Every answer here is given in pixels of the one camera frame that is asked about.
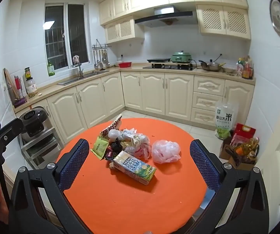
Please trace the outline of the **juice carton box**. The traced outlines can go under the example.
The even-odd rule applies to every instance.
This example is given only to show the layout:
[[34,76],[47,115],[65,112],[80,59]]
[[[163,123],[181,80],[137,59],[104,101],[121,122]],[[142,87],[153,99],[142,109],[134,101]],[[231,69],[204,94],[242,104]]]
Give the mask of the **juice carton box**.
[[156,172],[154,166],[143,162],[125,151],[121,151],[114,158],[113,166],[143,185],[148,185]]

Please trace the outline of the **red white snack wrapper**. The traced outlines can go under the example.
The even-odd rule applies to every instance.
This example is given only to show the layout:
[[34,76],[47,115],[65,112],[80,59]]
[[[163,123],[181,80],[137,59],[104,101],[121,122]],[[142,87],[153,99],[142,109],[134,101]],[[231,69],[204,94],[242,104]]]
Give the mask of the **red white snack wrapper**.
[[101,137],[108,137],[108,134],[109,132],[112,130],[112,129],[115,129],[115,130],[118,130],[121,126],[121,119],[122,119],[123,115],[122,114],[119,114],[115,120],[108,126],[106,127],[105,129],[103,129],[101,132],[100,132],[100,136]]

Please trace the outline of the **glass jar with lid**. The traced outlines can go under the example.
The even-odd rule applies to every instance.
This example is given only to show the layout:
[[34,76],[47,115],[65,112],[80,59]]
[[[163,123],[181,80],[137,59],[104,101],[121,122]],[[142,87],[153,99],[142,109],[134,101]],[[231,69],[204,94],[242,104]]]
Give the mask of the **glass jar with lid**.
[[31,76],[29,67],[25,68],[24,84],[25,84],[26,93],[28,94],[29,98],[34,97],[38,93],[36,83],[33,77]]

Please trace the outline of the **orange round table cloth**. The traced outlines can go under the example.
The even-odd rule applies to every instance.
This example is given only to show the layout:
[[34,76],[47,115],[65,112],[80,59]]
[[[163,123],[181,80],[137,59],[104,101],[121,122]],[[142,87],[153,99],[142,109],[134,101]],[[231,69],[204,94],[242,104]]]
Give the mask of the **orange round table cloth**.
[[172,233],[198,210],[207,186],[190,156],[192,136],[181,128],[150,118],[124,118],[151,142],[179,144],[181,158],[156,166],[143,185],[90,153],[65,195],[93,233]]

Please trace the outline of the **wooden cutting board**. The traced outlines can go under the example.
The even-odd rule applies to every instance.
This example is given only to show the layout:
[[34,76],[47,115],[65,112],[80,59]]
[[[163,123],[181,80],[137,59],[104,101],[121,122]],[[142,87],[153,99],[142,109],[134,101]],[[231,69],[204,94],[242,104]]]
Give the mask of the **wooden cutting board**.
[[18,90],[10,77],[9,71],[6,68],[3,68],[3,72],[4,72],[5,81],[7,83],[7,87],[8,87],[10,94],[12,95],[14,101],[19,100],[20,96],[19,96]]

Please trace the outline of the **green snack packet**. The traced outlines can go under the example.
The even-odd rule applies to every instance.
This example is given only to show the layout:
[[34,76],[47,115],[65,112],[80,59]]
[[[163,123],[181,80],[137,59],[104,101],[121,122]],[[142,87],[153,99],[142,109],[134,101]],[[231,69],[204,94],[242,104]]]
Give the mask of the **green snack packet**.
[[91,151],[99,160],[102,160],[108,146],[109,140],[104,137],[98,136]]

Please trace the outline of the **cooking oil bottle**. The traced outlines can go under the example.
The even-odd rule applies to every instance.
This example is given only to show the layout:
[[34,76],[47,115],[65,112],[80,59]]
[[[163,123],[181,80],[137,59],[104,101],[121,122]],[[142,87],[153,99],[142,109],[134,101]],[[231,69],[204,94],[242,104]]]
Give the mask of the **cooking oil bottle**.
[[259,152],[259,138],[251,138],[235,148],[237,161],[240,163],[254,164]]

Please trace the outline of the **dark wrapper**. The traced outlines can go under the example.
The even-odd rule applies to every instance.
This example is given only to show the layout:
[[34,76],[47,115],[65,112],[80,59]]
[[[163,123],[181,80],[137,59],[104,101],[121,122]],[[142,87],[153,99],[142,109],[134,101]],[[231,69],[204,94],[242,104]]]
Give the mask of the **dark wrapper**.
[[107,161],[113,161],[114,158],[123,150],[119,138],[116,138],[115,141],[111,142],[106,149],[104,159]]

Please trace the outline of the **red gift box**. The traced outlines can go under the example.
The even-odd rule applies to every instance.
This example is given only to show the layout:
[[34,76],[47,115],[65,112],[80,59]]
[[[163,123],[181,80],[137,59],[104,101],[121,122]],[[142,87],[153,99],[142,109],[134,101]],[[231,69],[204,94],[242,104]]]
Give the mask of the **red gift box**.
[[230,145],[235,148],[242,143],[248,142],[254,137],[255,132],[255,128],[237,123]]

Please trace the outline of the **pink plastic bag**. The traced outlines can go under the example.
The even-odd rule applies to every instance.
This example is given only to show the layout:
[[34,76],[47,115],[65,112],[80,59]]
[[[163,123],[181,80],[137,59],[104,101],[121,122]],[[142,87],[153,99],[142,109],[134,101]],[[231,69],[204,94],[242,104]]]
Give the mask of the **pink plastic bag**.
[[177,142],[160,140],[152,145],[152,158],[158,164],[177,162],[181,159],[180,152]]

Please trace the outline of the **condiment bottles group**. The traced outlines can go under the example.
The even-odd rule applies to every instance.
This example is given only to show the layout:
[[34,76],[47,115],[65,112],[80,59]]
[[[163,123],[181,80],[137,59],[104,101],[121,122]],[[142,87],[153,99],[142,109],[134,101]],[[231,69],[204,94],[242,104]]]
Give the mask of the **condiment bottles group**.
[[253,60],[250,56],[242,57],[237,62],[237,74],[244,79],[252,80],[254,76]]

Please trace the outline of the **metal shelf rack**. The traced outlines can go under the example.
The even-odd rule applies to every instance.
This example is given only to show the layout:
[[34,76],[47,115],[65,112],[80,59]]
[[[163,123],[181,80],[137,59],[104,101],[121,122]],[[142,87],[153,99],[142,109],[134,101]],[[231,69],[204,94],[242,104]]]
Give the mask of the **metal shelf rack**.
[[54,127],[39,133],[29,142],[19,135],[19,144],[26,162],[35,170],[44,168],[48,163],[55,163],[60,151],[64,148]]

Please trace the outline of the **green electric cooker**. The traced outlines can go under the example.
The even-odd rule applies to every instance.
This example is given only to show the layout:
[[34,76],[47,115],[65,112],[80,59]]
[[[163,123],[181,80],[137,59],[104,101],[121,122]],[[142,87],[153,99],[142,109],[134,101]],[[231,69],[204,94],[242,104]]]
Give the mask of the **green electric cooker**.
[[180,51],[172,54],[171,61],[174,63],[190,63],[192,57],[189,52]]

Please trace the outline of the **upper kitchen cabinets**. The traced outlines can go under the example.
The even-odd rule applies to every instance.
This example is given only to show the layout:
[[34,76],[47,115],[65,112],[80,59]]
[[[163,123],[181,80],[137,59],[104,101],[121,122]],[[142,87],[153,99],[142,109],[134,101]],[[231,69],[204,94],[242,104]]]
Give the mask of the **upper kitchen cabinets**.
[[247,0],[105,0],[99,5],[106,43],[144,38],[143,27],[193,24],[202,34],[251,39]]

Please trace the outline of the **black rice cooker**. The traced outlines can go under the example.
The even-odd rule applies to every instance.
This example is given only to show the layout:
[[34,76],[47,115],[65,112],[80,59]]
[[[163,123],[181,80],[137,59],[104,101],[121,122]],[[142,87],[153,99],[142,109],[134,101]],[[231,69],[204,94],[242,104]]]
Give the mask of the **black rice cooker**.
[[21,136],[25,142],[32,141],[52,127],[47,111],[40,106],[23,113],[19,119],[23,123]]

